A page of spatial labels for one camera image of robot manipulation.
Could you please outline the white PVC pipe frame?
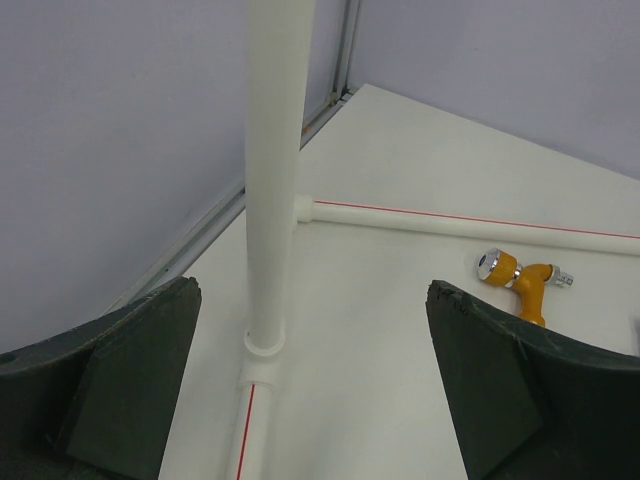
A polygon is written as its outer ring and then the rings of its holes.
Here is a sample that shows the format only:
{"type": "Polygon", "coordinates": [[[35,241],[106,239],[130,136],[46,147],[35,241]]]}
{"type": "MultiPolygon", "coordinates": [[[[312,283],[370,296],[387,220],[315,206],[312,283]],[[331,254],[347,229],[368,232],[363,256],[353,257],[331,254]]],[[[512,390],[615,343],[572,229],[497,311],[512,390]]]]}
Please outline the white PVC pipe frame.
{"type": "Polygon", "coordinates": [[[315,4],[248,4],[245,130],[249,325],[225,476],[263,473],[273,389],[286,334],[287,262],[297,220],[636,256],[636,236],[334,204],[295,195],[315,4]]]}

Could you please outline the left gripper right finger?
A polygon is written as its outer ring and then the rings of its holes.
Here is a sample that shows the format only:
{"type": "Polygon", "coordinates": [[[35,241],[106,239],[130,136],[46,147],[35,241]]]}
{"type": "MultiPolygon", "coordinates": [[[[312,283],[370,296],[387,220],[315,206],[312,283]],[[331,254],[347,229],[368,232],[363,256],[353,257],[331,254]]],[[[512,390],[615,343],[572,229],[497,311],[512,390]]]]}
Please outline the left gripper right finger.
{"type": "Polygon", "coordinates": [[[639,360],[442,280],[426,314],[470,479],[636,479],[639,360]]]}

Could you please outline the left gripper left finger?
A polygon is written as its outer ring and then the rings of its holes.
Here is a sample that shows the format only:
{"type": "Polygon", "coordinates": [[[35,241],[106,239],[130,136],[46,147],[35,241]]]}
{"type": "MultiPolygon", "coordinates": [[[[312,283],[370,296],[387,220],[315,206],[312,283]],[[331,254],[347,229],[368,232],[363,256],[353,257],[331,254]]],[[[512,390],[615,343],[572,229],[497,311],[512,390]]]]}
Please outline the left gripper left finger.
{"type": "Polygon", "coordinates": [[[156,479],[202,303],[176,277],[1,355],[4,479],[156,479]]]}

